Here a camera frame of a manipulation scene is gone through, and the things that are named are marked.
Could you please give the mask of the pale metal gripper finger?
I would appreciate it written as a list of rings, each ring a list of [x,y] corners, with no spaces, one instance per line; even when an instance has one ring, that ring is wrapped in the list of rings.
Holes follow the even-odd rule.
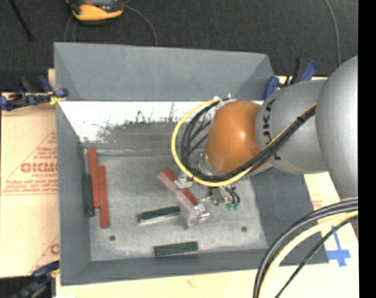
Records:
[[[174,180],[177,189],[189,189],[193,185],[193,181],[185,174],[179,174]]]
[[[194,205],[191,208],[184,207],[181,210],[181,215],[182,215],[182,226],[184,228],[196,227],[199,224],[208,220],[210,217],[209,211],[202,204]]]

